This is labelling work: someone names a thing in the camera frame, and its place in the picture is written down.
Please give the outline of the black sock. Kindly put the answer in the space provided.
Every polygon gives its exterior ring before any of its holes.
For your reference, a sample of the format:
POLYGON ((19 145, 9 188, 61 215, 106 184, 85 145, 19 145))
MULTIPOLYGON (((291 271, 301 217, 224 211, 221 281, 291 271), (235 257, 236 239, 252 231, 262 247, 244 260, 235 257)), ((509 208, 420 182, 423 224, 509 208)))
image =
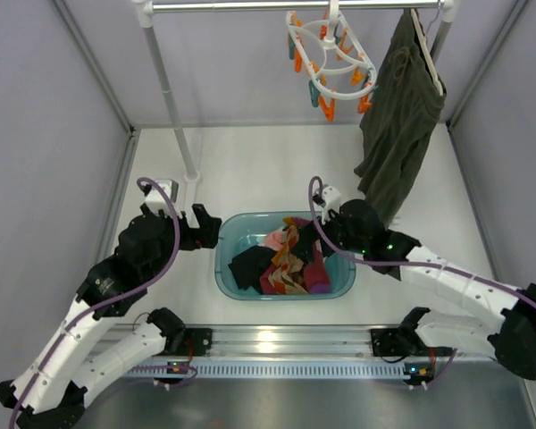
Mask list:
POLYGON ((312 264, 316 259, 316 252, 327 258, 326 247, 320 242, 320 234, 314 223, 310 222, 298 229, 298 241, 291 248, 291 254, 306 264, 312 264))
POLYGON ((231 259, 230 272, 238 292, 253 291, 263 295, 261 277, 272 266, 276 251, 264 246, 253 246, 231 259))

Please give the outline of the pink patterned sock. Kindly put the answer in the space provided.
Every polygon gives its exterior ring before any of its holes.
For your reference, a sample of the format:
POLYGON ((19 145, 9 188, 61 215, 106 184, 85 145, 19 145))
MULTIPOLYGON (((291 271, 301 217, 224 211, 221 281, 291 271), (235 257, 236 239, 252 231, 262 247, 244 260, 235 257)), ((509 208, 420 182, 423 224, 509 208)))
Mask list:
POLYGON ((280 251, 287 243, 287 232, 284 228, 272 231, 264 237, 263 245, 275 252, 280 251))

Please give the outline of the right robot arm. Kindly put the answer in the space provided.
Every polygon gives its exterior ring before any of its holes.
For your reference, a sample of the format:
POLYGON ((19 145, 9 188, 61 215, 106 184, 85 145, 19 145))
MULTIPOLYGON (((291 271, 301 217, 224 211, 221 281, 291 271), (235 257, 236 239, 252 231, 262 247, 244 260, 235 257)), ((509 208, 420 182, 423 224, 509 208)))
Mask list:
POLYGON ((322 208, 314 226, 332 250, 462 310, 462 315, 411 310, 398 327, 408 351, 449 348, 482 355, 512 374, 536 380, 536 283, 521 288, 468 272, 420 241, 381 226, 361 199, 343 203, 313 196, 310 206, 322 208))

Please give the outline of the white round clip hanger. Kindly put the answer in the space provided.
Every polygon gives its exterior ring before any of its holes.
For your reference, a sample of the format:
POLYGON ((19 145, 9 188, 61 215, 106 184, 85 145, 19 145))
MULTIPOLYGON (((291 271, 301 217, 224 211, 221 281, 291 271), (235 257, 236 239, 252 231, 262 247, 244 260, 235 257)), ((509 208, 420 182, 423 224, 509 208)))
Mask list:
POLYGON ((289 59, 305 72, 313 107, 318 97, 357 101, 358 111, 371 105, 378 71, 351 29, 338 1, 330 1, 320 20, 303 23, 294 11, 285 18, 289 59))

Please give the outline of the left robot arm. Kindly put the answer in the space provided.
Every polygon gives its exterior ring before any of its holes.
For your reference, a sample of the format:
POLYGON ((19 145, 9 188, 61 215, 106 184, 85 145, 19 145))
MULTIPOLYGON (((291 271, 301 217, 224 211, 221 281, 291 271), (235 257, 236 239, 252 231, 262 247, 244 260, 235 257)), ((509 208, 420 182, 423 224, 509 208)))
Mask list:
POLYGON ((14 380, 0 383, 0 402, 12 410, 11 428, 71 428, 111 384, 146 359, 174 352, 186 325, 170 309, 153 310, 130 335, 93 357, 91 350, 130 308, 147 295, 181 250, 215 248, 222 221, 201 204, 187 217, 147 205, 118 237, 106 259, 94 265, 46 347, 14 380))

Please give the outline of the orange clothes peg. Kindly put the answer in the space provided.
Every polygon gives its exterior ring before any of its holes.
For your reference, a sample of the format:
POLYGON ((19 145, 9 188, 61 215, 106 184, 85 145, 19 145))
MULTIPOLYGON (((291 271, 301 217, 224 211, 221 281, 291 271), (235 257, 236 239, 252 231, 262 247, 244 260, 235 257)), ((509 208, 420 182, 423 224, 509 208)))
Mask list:
POLYGON ((322 110, 322 113, 325 117, 325 119, 328 122, 333 122, 335 118, 335 108, 336 108, 336 99, 333 97, 329 97, 326 99, 323 96, 318 97, 318 105, 320 109, 322 110))

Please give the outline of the purple orange argyle sock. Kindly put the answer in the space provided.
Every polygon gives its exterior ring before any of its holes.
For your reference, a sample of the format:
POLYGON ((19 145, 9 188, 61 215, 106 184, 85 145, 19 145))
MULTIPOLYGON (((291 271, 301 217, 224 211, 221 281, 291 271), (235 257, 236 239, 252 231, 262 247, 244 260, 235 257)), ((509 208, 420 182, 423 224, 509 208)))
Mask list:
POLYGON ((283 275, 287 273, 289 264, 276 266, 271 264, 261 275, 260 285, 264 295, 287 295, 289 284, 285 282, 283 275))

